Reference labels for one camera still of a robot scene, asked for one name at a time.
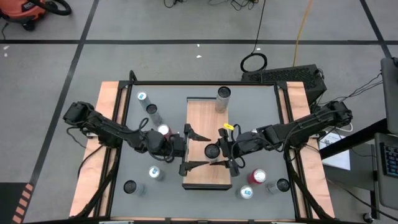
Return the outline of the black perforated computer case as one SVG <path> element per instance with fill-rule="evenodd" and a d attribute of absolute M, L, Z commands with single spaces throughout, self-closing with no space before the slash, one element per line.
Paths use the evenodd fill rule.
<path fill-rule="evenodd" d="M 321 70 L 315 64 L 243 73 L 244 82 L 302 82 L 308 104 L 314 103 L 326 90 Z"/>

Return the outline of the grey monitor back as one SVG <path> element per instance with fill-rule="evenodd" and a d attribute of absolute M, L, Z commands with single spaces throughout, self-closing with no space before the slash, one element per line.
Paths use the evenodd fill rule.
<path fill-rule="evenodd" d="M 391 129 L 398 129 L 398 57 L 381 60 L 386 118 Z"/>

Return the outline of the black frame strut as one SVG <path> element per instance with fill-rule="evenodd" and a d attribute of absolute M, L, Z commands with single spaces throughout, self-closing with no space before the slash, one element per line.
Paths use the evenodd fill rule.
<path fill-rule="evenodd" d="M 111 170 L 108 172 L 107 176 L 105 177 L 104 181 L 99 185 L 99 188 L 94 193 L 90 201 L 83 207 L 81 212 L 74 216 L 74 218 L 87 218 L 92 209 L 96 206 L 98 201 L 102 198 L 104 191 L 106 190 L 107 186 L 116 178 L 118 173 L 119 167 L 119 159 L 120 159 L 121 149 L 116 149 L 116 155 L 114 157 L 114 162 L 111 166 Z"/>
<path fill-rule="evenodd" d="M 294 170 L 294 167 L 291 162 L 287 163 L 287 169 L 291 173 L 292 179 L 295 182 L 295 184 L 299 187 L 301 192 L 303 193 L 304 198 L 308 201 L 310 206 L 313 208 L 314 212 L 318 215 L 320 219 L 330 219 L 332 220 L 333 218 L 329 216 L 324 209 L 317 203 L 315 198 L 312 196 L 312 194 L 309 192 L 309 190 L 306 188 L 306 186 L 303 184 L 303 182 L 300 180 L 300 177 L 298 173 Z"/>

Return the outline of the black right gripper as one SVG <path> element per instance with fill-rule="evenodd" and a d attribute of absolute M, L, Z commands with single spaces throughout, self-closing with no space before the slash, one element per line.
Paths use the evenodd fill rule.
<path fill-rule="evenodd" d="M 236 133 L 231 133 L 229 137 L 228 130 L 225 128 L 220 128 L 218 132 L 220 135 L 220 138 L 218 139 L 218 145 L 221 149 L 228 150 L 228 160 L 212 162 L 210 163 L 210 165 L 224 166 L 225 168 L 229 169 L 231 177 L 237 177 L 240 175 L 240 171 L 239 166 L 235 162 L 235 160 L 242 157 L 244 154 L 242 147 L 246 142 L 246 136 L 244 133 L 241 133 L 237 136 L 235 136 Z"/>

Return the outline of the orange shop vacuum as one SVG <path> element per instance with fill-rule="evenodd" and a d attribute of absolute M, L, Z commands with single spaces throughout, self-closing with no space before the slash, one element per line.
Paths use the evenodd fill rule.
<path fill-rule="evenodd" d="M 35 23 L 44 15 L 45 9 L 29 0 L 0 0 L 0 18 L 20 24 L 27 31 L 33 31 Z"/>

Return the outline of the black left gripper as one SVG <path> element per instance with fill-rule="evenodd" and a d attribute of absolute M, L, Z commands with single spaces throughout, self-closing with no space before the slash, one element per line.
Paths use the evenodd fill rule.
<path fill-rule="evenodd" d="M 211 141 L 211 139 L 208 139 L 194 132 L 193 128 L 188 123 L 184 125 L 183 132 L 187 139 L 192 139 L 194 141 Z M 185 161 L 187 155 L 187 140 L 181 136 L 171 136 L 169 139 L 169 143 L 172 152 L 170 153 L 167 162 L 171 163 L 176 157 L 180 157 L 182 161 Z M 187 172 L 190 172 L 192 169 L 205 164 L 209 164 L 209 162 L 208 161 L 182 162 L 180 164 L 178 174 L 185 177 L 187 175 Z"/>

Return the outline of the black desk beam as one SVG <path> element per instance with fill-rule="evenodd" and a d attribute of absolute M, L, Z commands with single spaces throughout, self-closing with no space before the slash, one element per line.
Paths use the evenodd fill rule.
<path fill-rule="evenodd" d="M 326 159 L 339 154 L 349 148 L 358 146 L 374 138 L 376 133 L 398 135 L 398 119 L 389 120 L 384 118 L 370 126 L 359 130 L 358 132 L 345 137 L 320 150 L 321 159 Z"/>

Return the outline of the wooden table side board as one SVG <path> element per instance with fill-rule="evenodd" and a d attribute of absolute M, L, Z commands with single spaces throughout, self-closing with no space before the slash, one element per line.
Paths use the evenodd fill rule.
<path fill-rule="evenodd" d="M 287 95 L 289 96 L 289 102 L 287 104 L 291 108 L 292 118 L 294 120 L 310 114 L 307 96 L 302 82 L 288 82 Z M 310 138 L 307 145 L 300 151 L 300 158 L 296 158 L 292 162 L 296 172 L 299 170 L 297 167 L 298 161 L 301 162 L 308 191 L 322 209 L 329 216 L 334 217 L 335 213 L 333 211 L 330 192 L 316 139 Z"/>
<path fill-rule="evenodd" d="M 125 108 L 127 88 L 119 82 L 103 82 L 95 104 L 96 111 L 117 123 L 122 123 Z M 87 140 L 83 164 L 78 177 L 75 194 L 70 209 L 70 216 L 75 216 L 83 210 L 94 196 L 110 172 L 116 155 L 115 149 L 107 149 L 100 145 L 97 137 Z"/>

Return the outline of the black orange striped floor mat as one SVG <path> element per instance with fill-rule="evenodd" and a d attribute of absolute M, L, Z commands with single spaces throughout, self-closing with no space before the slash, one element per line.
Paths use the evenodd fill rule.
<path fill-rule="evenodd" d="M 32 183 L 0 182 L 0 224 L 23 224 L 33 191 Z"/>

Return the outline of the silver blue energy drink can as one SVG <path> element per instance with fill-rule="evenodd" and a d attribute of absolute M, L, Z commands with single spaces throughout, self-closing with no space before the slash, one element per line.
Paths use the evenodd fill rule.
<path fill-rule="evenodd" d="M 144 91 L 140 91 L 137 93 L 137 100 L 145 111 L 149 105 L 151 105 L 150 98 L 148 94 Z"/>
<path fill-rule="evenodd" d="M 253 189 L 248 185 L 244 185 L 236 189 L 235 195 L 239 199 L 248 200 L 253 196 Z"/>
<path fill-rule="evenodd" d="M 156 181 L 162 181 L 165 175 L 165 172 L 159 166 L 151 166 L 148 173 L 149 177 Z"/>

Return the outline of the wooden shelf black metal frame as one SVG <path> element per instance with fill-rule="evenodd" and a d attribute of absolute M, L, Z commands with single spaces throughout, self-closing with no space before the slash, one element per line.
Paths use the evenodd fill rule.
<path fill-rule="evenodd" d="M 205 147 L 215 144 L 220 137 L 218 130 L 228 122 L 228 112 L 217 113 L 214 100 L 187 100 L 187 123 L 194 132 L 209 139 L 209 141 L 188 141 L 186 161 L 208 161 Z M 228 190 L 232 187 L 229 169 L 223 166 L 204 164 L 187 172 L 183 178 L 182 187 L 185 190 Z"/>

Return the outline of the white paper sheet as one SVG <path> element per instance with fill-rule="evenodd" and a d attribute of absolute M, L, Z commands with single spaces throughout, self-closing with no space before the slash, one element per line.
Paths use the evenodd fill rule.
<path fill-rule="evenodd" d="M 327 134 L 324 138 L 319 140 L 318 146 L 322 151 L 323 148 L 343 139 L 344 136 L 340 136 L 336 132 L 331 132 Z M 351 170 L 350 164 L 350 155 L 349 150 L 343 151 L 339 154 L 335 154 L 334 156 L 328 157 L 326 159 L 322 159 L 323 165 L 343 169 L 343 170 Z"/>

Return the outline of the grey equipment cart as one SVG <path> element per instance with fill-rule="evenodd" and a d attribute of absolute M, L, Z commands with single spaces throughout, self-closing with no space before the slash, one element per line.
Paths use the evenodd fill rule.
<path fill-rule="evenodd" d="M 398 178 L 387 176 L 383 173 L 381 163 L 380 143 L 398 147 L 398 137 L 388 134 L 376 133 L 374 137 L 377 157 L 377 179 L 379 185 L 379 198 L 383 206 L 398 210 Z"/>

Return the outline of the white slim can black lid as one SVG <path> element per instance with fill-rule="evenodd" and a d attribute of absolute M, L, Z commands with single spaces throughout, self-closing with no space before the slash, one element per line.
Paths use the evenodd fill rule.
<path fill-rule="evenodd" d="M 221 154 L 221 149 L 216 144 L 208 144 L 204 149 L 206 159 L 210 162 L 217 162 Z"/>
<path fill-rule="evenodd" d="M 219 87 L 217 91 L 215 110 L 217 113 L 224 113 L 228 107 L 231 90 L 227 86 Z"/>

